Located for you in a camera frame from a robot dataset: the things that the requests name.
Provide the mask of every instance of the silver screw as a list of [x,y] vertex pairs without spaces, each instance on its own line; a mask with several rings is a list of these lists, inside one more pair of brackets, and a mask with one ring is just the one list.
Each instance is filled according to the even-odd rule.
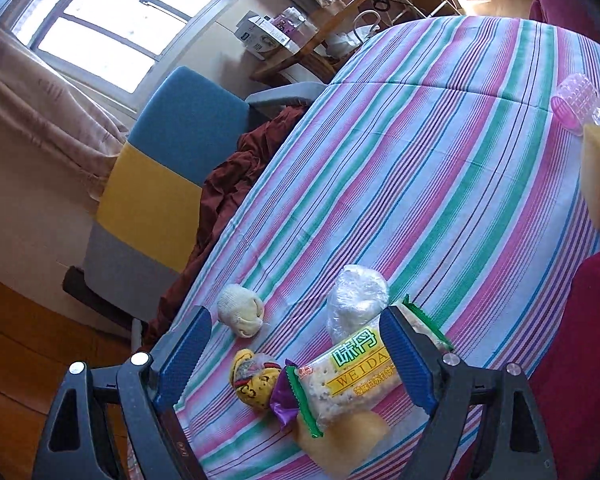
[[73,375],[81,374],[84,370],[84,363],[82,361],[76,361],[69,366],[69,373]]
[[509,363],[506,370],[511,375],[520,375],[522,373],[522,368],[520,368],[520,365],[516,363]]
[[456,354],[444,354],[442,356],[443,363],[449,366],[458,366],[460,364],[460,358]]
[[142,366],[149,360],[149,354],[147,352],[138,352],[131,356],[131,364],[136,366]]

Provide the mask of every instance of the striped fabric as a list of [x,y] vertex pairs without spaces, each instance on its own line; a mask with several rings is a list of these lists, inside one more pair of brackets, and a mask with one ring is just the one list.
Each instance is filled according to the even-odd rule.
[[[578,192],[579,138],[549,98],[573,72],[600,89],[600,46],[549,25],[435,18],[392,27],[338,73],[222,234],[189,306],[227,283],[260,295],[266,324],[236,340],[215,324],[176,412],[213,479],[321,479],[271,415],[228,386],[248,346],[299,364],[330,346],[324,306],[345,264],[409,294],[471,365],[534,370],[571,277],[598,248]],[[352,478],[396,478],[426,416],[397,388],[375,408],[391,425]],[[462,438],[475,437],[472,412]]]

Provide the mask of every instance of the dark red blanket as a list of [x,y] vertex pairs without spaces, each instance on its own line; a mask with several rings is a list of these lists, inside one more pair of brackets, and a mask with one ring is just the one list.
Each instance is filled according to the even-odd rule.
[[[600,479],[600,253],[578,268],[560,328],[529,382],[559,480]],[[467,478],[470,458],[471,449],[454,480]]]
[[196,246],[187,267],[160,298],[158,313],[142,336],[143,349],[150,350],[167,332],[227,223],[305,112],[306,107],[287,107],[275,119],[241,135],[237,151],[206,178]]

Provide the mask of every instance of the color-block chair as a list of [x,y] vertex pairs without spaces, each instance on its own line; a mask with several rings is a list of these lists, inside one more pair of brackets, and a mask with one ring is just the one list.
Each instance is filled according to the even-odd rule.
[[129,134],[82,268],[67,272],[64,290],[126,328],[153,318],[195,245],[206,176],[267,120],[254,106],[309,104],[323,89],[300,83],[243,101],[189,68],[174,70]]

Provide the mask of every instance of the window frame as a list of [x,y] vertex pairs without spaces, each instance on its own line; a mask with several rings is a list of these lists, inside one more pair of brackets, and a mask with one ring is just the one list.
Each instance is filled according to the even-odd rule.
[[[27,7],[29,7],[29,4],[32,1],[33,0],[16,0],[16,8],[10,12],[10,15],[6,19],[6,23],[10,29],[13,28],[15,23],[20,19],[20,16],[26,11]],[[112,105],[120,111],[123,111],[125,114],[131,115],[133,118],[136,118],[142,108],[146,105],[146,102],[151,98],[152,94],[154,94],[155,89],[167,77],[168,73],[171,71],[171,68],[177,62],[184,49],[212,24],[220,15],[220,13],[230,3],[232,3],[233,0],[211,0],[195,16],[188,16],[184,12],[174,9],[160,0],[147,0],[158,8],[166,10],[180,19],[186,20],[188,18],[184,28],[171,40],[161,54],[154,54],[142,46],[131,42],[127,38],[122,38],[121,36],[94,25],[93,23],[84,22],[84,20],[81,20],[80,18],[66,14],[65,10],[72,1],[73,0],[59,0],[51,12],[49,12],[49,14],[42,21],[38,27],[38,30],[33,34],[27,46],[43,61],[51,65],[54,69],[58,70],[58,72],[67,76],[74,82],[79,83],[80,86],[85,86],[88,89],[96,92],[96,94],[101,95],[107,104]],[[120,43],[125,44],[126,46],[137,50],[138,52],[141,52],[142,54],[145,54],[146,56],[151,57],[155,60],[155,63],[149,69],[144,78],[142,78],[142,81],[138,84],[136,90],[133,93],[129,93],[119,86],[106,81],[100,76],[97,76],[83,68],[74,65],[73,63],[65,61],[60,57],[54,56],[53,54],[39,49],[40,43],[58,18],[64,18],[88,27],[92,30],[96,30],[101,34],[104,34],[116,41],[119,41]]]

